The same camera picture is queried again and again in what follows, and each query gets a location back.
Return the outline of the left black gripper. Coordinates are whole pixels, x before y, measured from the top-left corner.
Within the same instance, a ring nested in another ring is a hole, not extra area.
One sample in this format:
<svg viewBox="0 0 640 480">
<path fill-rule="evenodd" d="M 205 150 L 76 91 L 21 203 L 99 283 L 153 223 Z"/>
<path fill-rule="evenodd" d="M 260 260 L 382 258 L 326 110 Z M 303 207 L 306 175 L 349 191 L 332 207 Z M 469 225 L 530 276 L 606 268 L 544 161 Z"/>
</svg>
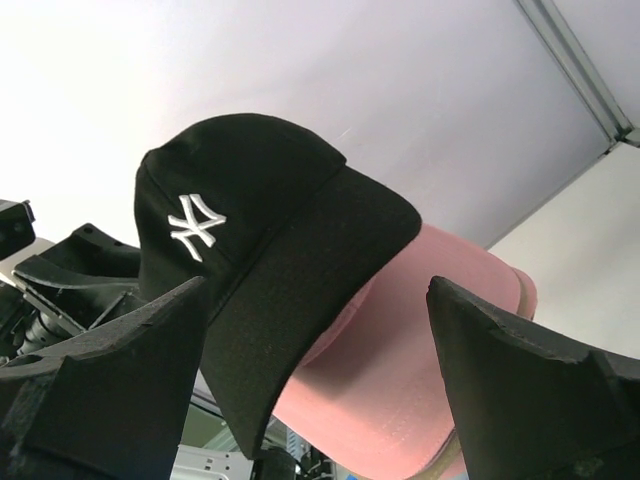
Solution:
<svg viewBox="0 0 640 480">
<path fill-rule="evenodd" d="M 140 251 L 91 223 L 1 255 L 1 363 L 95 329 L 144 304 Z"/>
</svg>

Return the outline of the beige cap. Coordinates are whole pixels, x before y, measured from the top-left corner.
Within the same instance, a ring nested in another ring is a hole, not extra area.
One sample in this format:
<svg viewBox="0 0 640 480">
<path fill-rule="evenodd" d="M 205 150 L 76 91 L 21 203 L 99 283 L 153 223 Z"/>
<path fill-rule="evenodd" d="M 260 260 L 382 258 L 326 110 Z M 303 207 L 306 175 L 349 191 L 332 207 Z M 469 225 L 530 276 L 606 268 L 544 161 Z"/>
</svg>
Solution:
<svg viewBox="0 0 640 480">
<path fill-rule="evenodd" d="M 537 291 L 535 283 L 523 271 L 511 268 L 505 281 L 482 278 L 465 279 L 458 284 L 486 301 L 531 320 L 535 315 Z M 454 479 L 467 474 L 462 446 L 456 426 L 453 426 L 438 455 L 421 473 L 422 479 Z"/>
</svg>

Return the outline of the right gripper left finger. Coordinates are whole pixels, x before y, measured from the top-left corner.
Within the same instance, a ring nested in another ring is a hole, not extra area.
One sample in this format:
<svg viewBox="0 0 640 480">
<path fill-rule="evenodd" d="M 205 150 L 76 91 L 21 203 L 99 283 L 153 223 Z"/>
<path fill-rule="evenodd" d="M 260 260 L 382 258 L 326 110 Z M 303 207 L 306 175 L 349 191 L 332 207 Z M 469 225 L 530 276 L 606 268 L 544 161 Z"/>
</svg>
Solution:
<svg viewBox="0 0 640 480">
<path fill-rule="evenodd" d="M 4 479 L 167 479 L 207 329 L 193 278 L 1 368 Z"/>
</svg>

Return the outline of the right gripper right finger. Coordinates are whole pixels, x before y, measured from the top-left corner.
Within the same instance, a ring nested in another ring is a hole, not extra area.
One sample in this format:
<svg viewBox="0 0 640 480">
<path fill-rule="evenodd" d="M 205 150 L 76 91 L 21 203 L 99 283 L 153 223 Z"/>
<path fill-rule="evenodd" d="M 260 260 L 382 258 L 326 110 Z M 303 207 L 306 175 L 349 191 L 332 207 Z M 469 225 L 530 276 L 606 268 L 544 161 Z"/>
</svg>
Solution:
<svg viewBox="0 0 640 480">
<path fill-rule="evenodd" d="M 434 277 L 441 374 L 472 479 L 636 479 L 639 362 Z"/>
</svg>

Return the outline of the dark cap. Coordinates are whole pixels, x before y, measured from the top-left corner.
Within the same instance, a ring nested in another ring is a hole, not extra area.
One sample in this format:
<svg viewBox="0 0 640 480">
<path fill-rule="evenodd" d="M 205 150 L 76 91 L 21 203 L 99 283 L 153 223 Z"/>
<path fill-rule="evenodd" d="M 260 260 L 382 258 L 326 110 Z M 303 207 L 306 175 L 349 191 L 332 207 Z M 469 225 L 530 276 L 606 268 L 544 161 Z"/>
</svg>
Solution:
<svg viewBox="0 0 640 480">
<path fill-rule="evenodd" d="M 251 459 L 303 357 L 422 225 L 317 134 L 255 113 L 197 122 L 150 150 L 134 216 L 145 299 L 205 281 L 200 370 Z"/>
</svg>

